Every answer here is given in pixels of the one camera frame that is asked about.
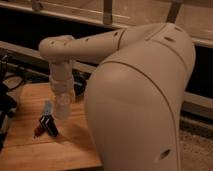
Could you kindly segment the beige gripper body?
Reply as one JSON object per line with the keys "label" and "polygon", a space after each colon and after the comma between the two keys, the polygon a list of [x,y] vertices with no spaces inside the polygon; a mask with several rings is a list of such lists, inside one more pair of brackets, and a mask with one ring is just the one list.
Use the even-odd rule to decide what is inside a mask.
{"label": "beige gripper body", "polygon": [[72,76],[72,63],[70,61],[62,61],[58,63],[50,63],[50,85],[52,91],[56,94],[70,94],[74,89],[74,79]]}

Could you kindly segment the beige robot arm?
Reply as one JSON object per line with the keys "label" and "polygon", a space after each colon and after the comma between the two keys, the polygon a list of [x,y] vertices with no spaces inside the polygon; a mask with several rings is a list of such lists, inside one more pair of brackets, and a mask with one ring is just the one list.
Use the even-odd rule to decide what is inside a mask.
{"label": "beige robot arm", "polygon": [[179,123],[196,55],[190,35],[173,23],[123,28],[76,39],[48,37],[54,114],[74,100],[72,66],[96,64],[84,95],[90,132],[105,171],[180,171]]}

